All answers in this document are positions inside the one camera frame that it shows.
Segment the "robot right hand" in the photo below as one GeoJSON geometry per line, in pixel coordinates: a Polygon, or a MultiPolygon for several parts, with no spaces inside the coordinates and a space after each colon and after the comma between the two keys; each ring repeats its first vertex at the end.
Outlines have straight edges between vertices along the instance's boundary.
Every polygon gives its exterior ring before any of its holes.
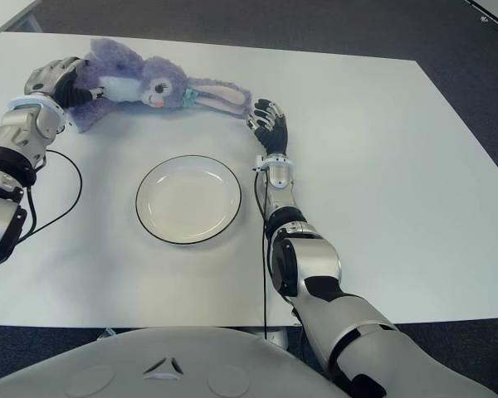
{"type": "Polygon", "coordinates": [[[277,103],[259,99],[247,116],[246,124],[267,155],[286,156],[289,138],[286,115],[277,103]]]}

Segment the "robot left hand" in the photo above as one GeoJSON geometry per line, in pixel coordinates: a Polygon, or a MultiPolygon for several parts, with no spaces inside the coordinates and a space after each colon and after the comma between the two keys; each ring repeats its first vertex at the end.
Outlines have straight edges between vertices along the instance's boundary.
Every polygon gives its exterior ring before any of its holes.
{"type": "Polygon", "coordinates": [[[25,95],[44,95],[63,109],[75,108],[104,97],[104,88],[84,89],[76,86],[83,69],[90,61],[78,57],[54,60],[35,69],[24,85],[25,95]]]}

